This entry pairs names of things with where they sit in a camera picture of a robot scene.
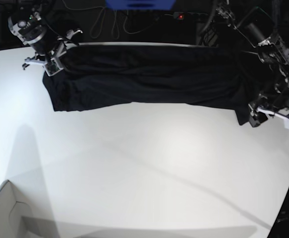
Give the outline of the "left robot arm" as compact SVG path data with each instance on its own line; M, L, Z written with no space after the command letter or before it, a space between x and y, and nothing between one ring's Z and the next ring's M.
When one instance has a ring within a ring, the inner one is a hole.
M259 6L238 10L230 0L211 0L209 4L209 16L202 30L205 31L215 17L220 16L257 51L261 63L277 72L268 88L248 104L250 124L257 127L268 117L278 117L289 129L289 47L279 33L282 2L271 1L271 13Z

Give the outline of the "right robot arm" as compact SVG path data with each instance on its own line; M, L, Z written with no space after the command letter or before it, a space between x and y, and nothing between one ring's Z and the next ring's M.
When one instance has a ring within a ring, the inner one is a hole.
M61 57L67 53L67 43L78 46L72 41L77 34L82 34L81 29L70 29L63 36L56 32L44 20L43 6L41 3L33 6L21 6L7 20L8 28L24 46L34 50L33 57L27 57L22 65L26 69L30 65L43 67L48 76L54 76L64 70Z

